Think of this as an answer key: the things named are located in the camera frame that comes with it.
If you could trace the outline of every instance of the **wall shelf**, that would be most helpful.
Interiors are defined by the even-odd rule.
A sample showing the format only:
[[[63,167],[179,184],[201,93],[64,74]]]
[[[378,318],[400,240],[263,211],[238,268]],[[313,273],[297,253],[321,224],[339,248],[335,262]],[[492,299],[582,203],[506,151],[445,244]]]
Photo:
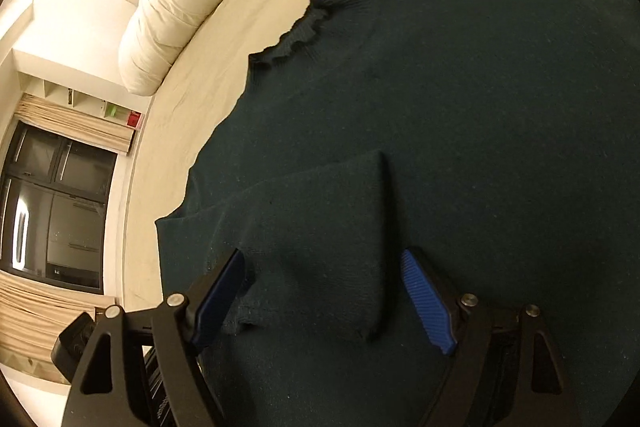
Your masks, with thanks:
[[[18,72],[20,80],[20,89],[23,92],[37,96],[53,102],[63,107],[70,107],[79,112],[90,114],[97,118],[102,118],[129,128],[140,128],[142,125],[142,117],[135,125],[128,125],[129,117],[132,110],[120,105],[95,98],[89,94],[71,89],[70,87],[60,86],[48,80],[43,80],[37,76]]]

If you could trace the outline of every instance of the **green object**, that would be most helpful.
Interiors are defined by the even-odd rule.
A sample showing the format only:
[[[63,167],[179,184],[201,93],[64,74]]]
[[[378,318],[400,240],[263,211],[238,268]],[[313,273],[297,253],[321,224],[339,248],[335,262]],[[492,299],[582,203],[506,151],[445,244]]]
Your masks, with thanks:
[[[118,111],[117,105],[111,102],[107,102],[107,110],[105,111],[105,115],[110,116],[111,118],[114,118],[116,116],[117,111]]]
[[[584,426],[603,425],[640,366],[639,75],[638,0],[310,0],[250,57],[184,202],[158,221],[165,295],[221,247],[255,259],[236,306],[253,303],[258,326],[225,330],[203,359],[226,424],[417,426],[446,359],[399,281],[398,256],[416,245],[462,292],[539,306]],[[370,222],[377,207],[320,171],[353,172],[375,150],[391,177],[388,322],[357,342],[314,327],[370,313],[372,301],[333,302],[326,288],[372,283],[374,258],[354,252],[347,277],[332,248],[369,237],[350,216]],[[296,293],[265,320],[292,281],[317,297],[308,323],[294,320]]]

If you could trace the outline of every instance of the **blue gripper pad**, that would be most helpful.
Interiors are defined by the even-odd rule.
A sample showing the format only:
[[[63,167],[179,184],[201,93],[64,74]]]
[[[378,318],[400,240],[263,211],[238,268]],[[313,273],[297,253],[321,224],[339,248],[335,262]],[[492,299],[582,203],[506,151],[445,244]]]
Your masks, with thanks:
[[[244,256],[236,251],[198,308],[191,344],[197,352],[213,343],[244,281]]]
[[[414,303],[431,344],[452,355],[457,342],[451,332],[451,318],[430,279],[409,250],[402,252],[402,282]]]

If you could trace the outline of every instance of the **window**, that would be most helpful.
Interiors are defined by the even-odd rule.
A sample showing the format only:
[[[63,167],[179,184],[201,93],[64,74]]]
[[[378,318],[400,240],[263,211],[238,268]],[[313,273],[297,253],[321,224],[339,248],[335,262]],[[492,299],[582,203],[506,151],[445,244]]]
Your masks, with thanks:
[[[101,293],[115,161],[112,152],[20,124],[0,183],[0,269]]]

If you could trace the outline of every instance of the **screw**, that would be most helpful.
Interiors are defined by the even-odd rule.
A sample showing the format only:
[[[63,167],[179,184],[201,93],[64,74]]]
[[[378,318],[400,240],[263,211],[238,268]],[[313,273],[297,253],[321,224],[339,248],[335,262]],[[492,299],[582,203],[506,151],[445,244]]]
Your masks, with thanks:
[[[529,317],[540,317],[540,308],[538,308],[535,304],[527,304],[525,311],[527,312],[527,315],[529,315]]]
[[[473,295],[473,293],[465,293],[460,298],[460,302],[462,302],[462,304],[467,308],[473,308],[474,306],[478,306],[478,297]]]
[[[104,312],[104,316],[108,319],[114,319],[118,315],[120,315],[120,307],[119,306],[109,306]]]
[[[184,295],[181,293],[172,293],[166,298],[166,303],[171,306],[171,308],[175,308],[176,306],[180,306],[184,302]]]

